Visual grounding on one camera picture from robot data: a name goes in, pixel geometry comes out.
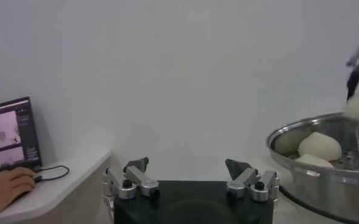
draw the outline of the laptop screen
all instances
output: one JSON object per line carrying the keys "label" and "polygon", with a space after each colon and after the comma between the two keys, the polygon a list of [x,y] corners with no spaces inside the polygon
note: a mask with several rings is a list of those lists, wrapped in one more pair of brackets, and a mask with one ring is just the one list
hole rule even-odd
{"label": "laptop screen", "polygon": [[28,97],[0,104],[0,170],[41,165]]}

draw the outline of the stainless steel pot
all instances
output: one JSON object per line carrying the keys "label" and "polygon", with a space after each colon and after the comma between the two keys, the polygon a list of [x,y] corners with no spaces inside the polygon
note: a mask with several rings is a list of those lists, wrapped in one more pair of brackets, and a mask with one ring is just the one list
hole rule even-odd
{"label": "stainless steel pot", "polygon": [[[314,131],[336,139],[343,157],[335,169],[295,161],[302,140]],[[308,205],[359,222],[359,120],[343,113],[326,114],[288,124],[267,138],[272,158],[290,170],[293,185],[285,187]]]}

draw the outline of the screw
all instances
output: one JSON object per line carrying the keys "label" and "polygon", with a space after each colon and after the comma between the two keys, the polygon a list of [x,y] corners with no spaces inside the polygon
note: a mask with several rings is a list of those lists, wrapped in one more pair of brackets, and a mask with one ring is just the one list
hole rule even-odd
{"label": "screw", "polygon": [[132,182],[130,180],[123,180],[123,188],[128,189],[132,187]]}
{"label": "screw", "polygon": [[265,188],[265,184],[261,181],[258,181],[256,184],[255,184],[255,189],[256,190],[263,190],[263,188]]}

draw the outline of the white table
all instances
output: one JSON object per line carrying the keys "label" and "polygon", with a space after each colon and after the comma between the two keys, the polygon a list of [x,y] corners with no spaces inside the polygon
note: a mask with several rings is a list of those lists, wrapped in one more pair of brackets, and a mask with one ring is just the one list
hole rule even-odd
{"label": "white table", "polygon": [[[70,168],[70,173],[58,180],[38,183],[36,188],[23,198],[10,205],[0,213],[0,223],[20,222],[46,214],[55,208],[67,195],[72,193],[86,180],[105,160],[110,157],[110,151],[91,152],[77,158],[64,159],[45,167],[64,165]],[[56,176],[63,169],[48,170],[40,175]]]}

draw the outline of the human hand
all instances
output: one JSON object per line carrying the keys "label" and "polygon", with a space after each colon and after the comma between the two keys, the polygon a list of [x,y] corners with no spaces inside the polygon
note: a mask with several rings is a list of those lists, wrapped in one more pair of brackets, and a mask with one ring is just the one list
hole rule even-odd
{"label": "human hand", "polygon": [[0,172],[0,211],[6,208],[17,196],[30,192],[35,183],[36,173],[23,167]]}

